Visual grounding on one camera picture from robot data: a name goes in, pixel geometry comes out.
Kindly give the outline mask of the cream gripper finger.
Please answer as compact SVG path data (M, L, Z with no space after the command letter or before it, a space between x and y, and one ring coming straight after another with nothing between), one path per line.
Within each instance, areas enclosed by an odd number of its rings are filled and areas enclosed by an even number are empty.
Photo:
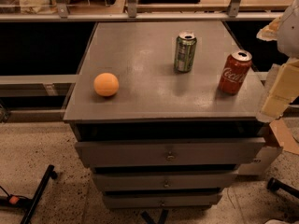
M256 118L263 123L279 119L299 96L299 60L289 59L283 65L273 64L269 70Z
M256 37L263 41L276 41L278 38L278 28L280 26L280 21L280 17L275 18L263 29L260 29Z

